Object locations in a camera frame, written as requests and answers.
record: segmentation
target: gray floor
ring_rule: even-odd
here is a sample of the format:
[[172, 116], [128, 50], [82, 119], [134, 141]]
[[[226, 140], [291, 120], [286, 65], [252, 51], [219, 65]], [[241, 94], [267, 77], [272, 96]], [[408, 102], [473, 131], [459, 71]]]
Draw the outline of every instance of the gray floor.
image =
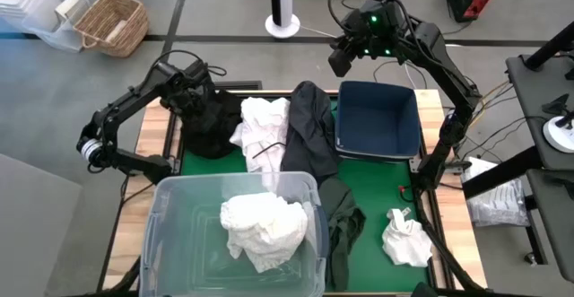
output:
[[[150, 33], [167, 33], [177, 0], [142, 1], [150, 16]], [[572, 1], [492, 0], [477, 22], [449, 37], [548, 39], [574, 17]], [[436, 22], [443, 31], [458, 26], [448, 18], [445, 0], [404, 0], [404, 3], [412, 15]], [[326, 0], [294, 0], [294, 6], [304, 26], [338, 33], [326, 11]], [[344, 13], [338, 3], [335, 9], [340, 15]], [[263, 22], [269, 12], [269, 0], [186, 0], [178, 34], [265, 36]], [[2, 23], [0, 31], [7, 31]], [[305, 30], [299, 34], [316, 35]], [[48, 282], [49, 295], [85, 293], [95, 288], [117, 212], [122, 176], [116, 170], [101, 175], [91, 175], [85, 170], [86, 163], [74, 149], [81, 128], [94, 110], [114, 100], [128, 85], [141, 81], [162, 46], [163, 42], [144, 42], [130, 58], [115, 59], [92, 51], [66, 54], [40, 40], [0, 40], [0, 83], [4, 86], [0, 93], [0, 153], [83, 187]], [[325, 89], [337, 89], [343, 80], [334, 77], [326, 61], [330, 54], [328, 45], [175, 43], [173, 48], [192, 50], [210, 64], [225, 67], [229, 74], [215, 78], [217, 81], [261, 80], [265, 89], [292, 89], [303, 80], [311, 80]], [[507, 79], [506, 57], [532, 51], [531, 48], [448, 48], [460, 70], [476, 81], [482, 93]], [[23, 60], [33, 65], [23, 65]], [[372, 71], [383, 61], [355, 61], [344, 80], [372, 81]], [[185, 66], [189, 58], [174, 55], [171, 62]], [[410, 73], [422, 88], [421, 77], [413, 70]], [[425, 75], [429, 88], [437, 88]], [[383, 67], [377, 78], [384, 83], [410, 86], [404, 68], [395, 65]], [[443, 105], [449, 105], [446, 96], [441, 96]], [[469, 135], [482, 141], [520, 117], [522, 112], [515, 100], [504, 102], [485, 114]], [[124, 148], [134, 148], [141, 119], [140, 112], [122, 126], [120, 141]], [[493, 151], [506, 159], [531, 144], [526, 127], [521, 127]], [[493, 159], [489, 154], [484, 157]], [[565, 282], [558, 273], [547, 242], [551, 264], [532, 268], [522, 261], [522, 256], [529, 252], [524, 229], [483, 228], [476, 229], [475, 234], [491, 288], [543, 296], [574, 293], [574, 284]]]

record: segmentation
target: white cloth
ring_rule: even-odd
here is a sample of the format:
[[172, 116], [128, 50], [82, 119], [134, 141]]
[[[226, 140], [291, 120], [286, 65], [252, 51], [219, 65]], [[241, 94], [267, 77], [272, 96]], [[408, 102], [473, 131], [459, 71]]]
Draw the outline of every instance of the white cloth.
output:
[[289, 260], [305, 237], [308, 217], [300, 203], [274, 193], [232, 197], [222, 204], [222, 226], [234, 258], [244, 249], [258, 273]]
[[415, 220], [405, 221], [398, 209], [389, 212], [391, 223], [383, 232], [383, 250], [395, 265], [427, 266], [427, 260], [432, 256], [432, 242], [422, 225]]
[[[280, 171], [285, 153], [285, 140], [289, 126], [289, 101], [285, 98], [272, 102], [248, 98], [241, 102], [243, 122], [235, 128], [230, 138], [232, 144], [241, 147], [246, 157], [248, 171]], [[264, 153], [262, 150], [274, 145]]]

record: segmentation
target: green table surface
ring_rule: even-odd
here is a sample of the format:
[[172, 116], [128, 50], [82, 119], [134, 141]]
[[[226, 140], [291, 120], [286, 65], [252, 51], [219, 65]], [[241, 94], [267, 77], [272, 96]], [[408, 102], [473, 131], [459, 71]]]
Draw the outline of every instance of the green table surface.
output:
[[[182, 175], [246, 172], [245, 157], [238, 148], [230, 155], [209, 160], [185, 151]], [[419, 282], [427, 282], [426, 269], [395, 266], [382, 249], [382, 234], [388, 225], [390, 208], [411, 207], [398, 194], [399, 185], [409, 185], [406, 163], [380, 163], [345, 159], [339, 165], [339, 178], [352, 189], [367, 222], [352, 248], [348, 292], [411, 292]]]

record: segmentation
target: blue bin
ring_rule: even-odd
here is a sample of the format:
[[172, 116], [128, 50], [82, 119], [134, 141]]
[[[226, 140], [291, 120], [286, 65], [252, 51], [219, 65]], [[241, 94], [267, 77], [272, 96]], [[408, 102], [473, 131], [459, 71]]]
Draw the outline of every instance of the blue bin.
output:
[[342, 82], [335, 126], [336, 149], [353, 158], [404, 161], [421, 145], [414, 91], [373, 82]]

